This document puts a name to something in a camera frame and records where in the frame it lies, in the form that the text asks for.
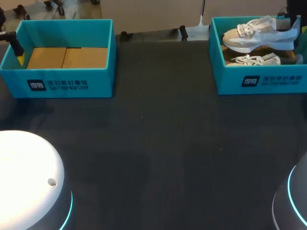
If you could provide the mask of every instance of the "white dome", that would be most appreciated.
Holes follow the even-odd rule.
[[[0,230],[25,230],[54,205],[64,167],[45,139],[23,131],[0,131]]]

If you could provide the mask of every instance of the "shoe sole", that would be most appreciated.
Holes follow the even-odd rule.
[[[255,46],[252,46],[252,47],[246,47],[246,48],[243,48],[243,47],[234,47],[234,46],[230,46],[230,45],[227,45],[224,43],[224,45],[236,52],[239,52],[239,53],[243,53],[243,54],[248,54],[250,53],[251,51],[253,51],[254,49],[260,47],[260,46],[268,46],[272,49],[276,49],[276,50],[294,50],[294,43],[293,41],[292,42],[266,42],[266,43],[260,43],[260,44],[257,44]]]

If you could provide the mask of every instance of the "sneaker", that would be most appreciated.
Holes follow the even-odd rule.
[[[279,32],[276,27],[276,18],[265,16],[254,19],[247,24],[239,24],[236,29],[227,31],[223,42],[228,48],[240,53],[250,53],[259,46],[269,46],[277,50],[293,50],[294,41],[300,33],[300,18],[296,19],[288,31]]]
[[[227,66],[276,66],[280,65],[280,58],[274,54],[268,54],[263,57],[260,56],[252,56],[250,57],[248,54],[243,57],[236,57],[232,60],[235,60],[235,63],[230,63]]]

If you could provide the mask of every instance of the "yellow object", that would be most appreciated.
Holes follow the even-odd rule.
[[[304,33],[306,29],[307,29],[307,26],[303,26],[302,27],[302,33]]]
[[[18,56],[17,59],[18,59],[20,65],[23,66],[24,65],[24,54],[22,54],[21,56]]]

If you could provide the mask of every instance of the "teal box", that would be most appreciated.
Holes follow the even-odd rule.
[[[219,95],[307,92],[307,65],[226,66],[221,49],[223,34],[238,24],[261,17],[212,18],[209,55]],[[295,53],[302,54],[306,63],[307,34],[300,35]]]
[[[0,74],[15,98],[111,97],[116,65],[112,20],[21,21],[17,39],[25,50],[21,66],[11,46]],[[105,68],[26,69],[34,47],[107,47]]]

